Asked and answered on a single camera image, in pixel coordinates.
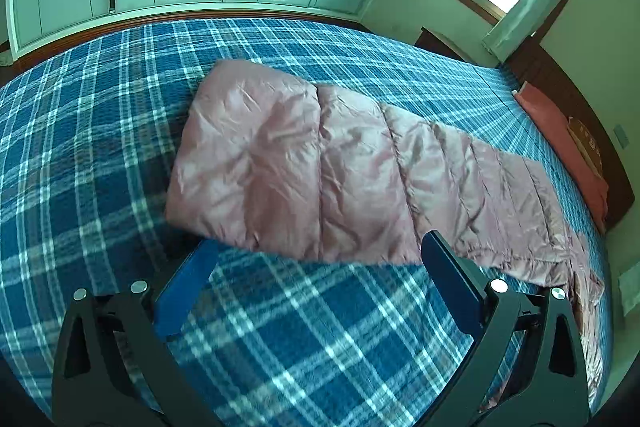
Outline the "pink puffer down jacket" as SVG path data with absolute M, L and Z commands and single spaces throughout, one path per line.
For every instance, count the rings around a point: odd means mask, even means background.
M 603 284 L 539 162 L 335 84 L 217 63 L 191 104 L 165 216 L 236 248 L 324 263 L 414 265 L 422 237 L 570 293 L 587 388 L 602 376 Z

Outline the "small embroidered cushion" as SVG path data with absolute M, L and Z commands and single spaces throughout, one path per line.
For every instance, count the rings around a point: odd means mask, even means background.
M 568 150 L 570 173 L 576 180 L 585 180 L 588 176 L 603 179 L 603 160 L 594 136 L 586 125 L 576 117 L 570 117 L 566 130 L 572 145 Z

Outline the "orange red pillow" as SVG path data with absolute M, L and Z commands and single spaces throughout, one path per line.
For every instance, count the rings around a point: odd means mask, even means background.
M 513 92 L 515 100 L 536 124 L 579 188 L 592 220 L 601 234 L 606 232 L 608 184 L 586 158 L 587 150 L 576 142 L 570 120 L 544 92 L 528 82 Z

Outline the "dark wooden headboard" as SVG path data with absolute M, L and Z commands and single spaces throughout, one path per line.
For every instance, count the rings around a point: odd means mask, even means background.
M 527 38 L 506 60 L 519 83 L 527 81 L 555 103 L 566 117 L 575 117 L 586 125 L 599 147 L 603 178 L 608 184 L 606 227 L 611 230 L 623 220 L 636 196 L 614 144 L 603 124 L 561 66 L 534 38 Z

